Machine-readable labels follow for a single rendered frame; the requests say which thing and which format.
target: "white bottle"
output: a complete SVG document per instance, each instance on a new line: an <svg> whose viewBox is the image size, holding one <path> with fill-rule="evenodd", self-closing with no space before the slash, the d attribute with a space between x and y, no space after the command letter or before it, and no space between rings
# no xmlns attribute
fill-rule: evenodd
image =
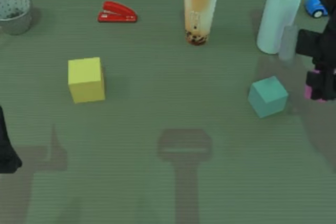
<svg viewBox="0 0 336 224"><path fill-rule="evenodd" d="M257 38L258 48L267 54L280 50L282 33L293 25L301 0L266 0Z"/></svg>

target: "pink object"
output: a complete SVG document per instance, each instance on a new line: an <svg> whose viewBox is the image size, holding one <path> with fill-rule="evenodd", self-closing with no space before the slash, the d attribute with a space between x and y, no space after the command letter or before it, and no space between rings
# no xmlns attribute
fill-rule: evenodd
<svg viewBox="0 0 336 224"><path fill-rule="evenodd" d="M320 71L319 70L313 70L312 72L314 72L314 73L319 73ZM304 98L306 98L306 99L310 99L311 98L311 92L312 92L312 88L310 87L310 86L308 86L308 85L306 85L306 87L305 87L305 89L304 89L305 91L305 95L304 95ZM325 100L323 100L323 99L320 99L320 100L317 100L317 102L326 102Z"/></svg>

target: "table surface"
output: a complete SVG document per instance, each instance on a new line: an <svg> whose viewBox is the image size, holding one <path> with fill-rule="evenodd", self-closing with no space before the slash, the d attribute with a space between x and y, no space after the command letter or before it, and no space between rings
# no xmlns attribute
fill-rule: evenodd
<svg viewBox="0 0 336 224"><path fill-rule="evenodd" d="M184 40L182 0L114 0L135 24L98 23L105 0L33 1L32 29L0 34L0 102L24 161L1 177L1 223L174 223L158 139L196 128L213 150L198 168L201 224L334 223L336 107L303 99L308 58L284 68L258 51L265 0L218 0L201 47ZM297 17L316 31L326 21ZM67 61L85 57L101 58L107 99L74 105ZM290 101L261 120L247 92L272 75Z"/></svg>

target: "red stapler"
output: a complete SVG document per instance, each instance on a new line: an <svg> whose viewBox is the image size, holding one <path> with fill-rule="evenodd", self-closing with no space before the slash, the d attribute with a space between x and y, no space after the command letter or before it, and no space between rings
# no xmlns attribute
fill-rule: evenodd
<svg viewBox="0 0 336 224"><path fill-rule="evenodd" d="M138 16L132 9L113 1L105 1L98 22L137 22Z"/></svg>

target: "toy car wheel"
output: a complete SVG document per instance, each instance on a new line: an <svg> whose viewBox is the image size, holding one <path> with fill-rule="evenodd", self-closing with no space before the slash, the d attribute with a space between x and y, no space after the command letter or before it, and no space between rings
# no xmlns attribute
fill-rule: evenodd
<svg viewBox="0 0 336 224"><path fill-rule="evenodd" d="M315 12L313 12L312 14L313 18L320 18L323 16L323 11L322 10L316 10Z"/></svg>

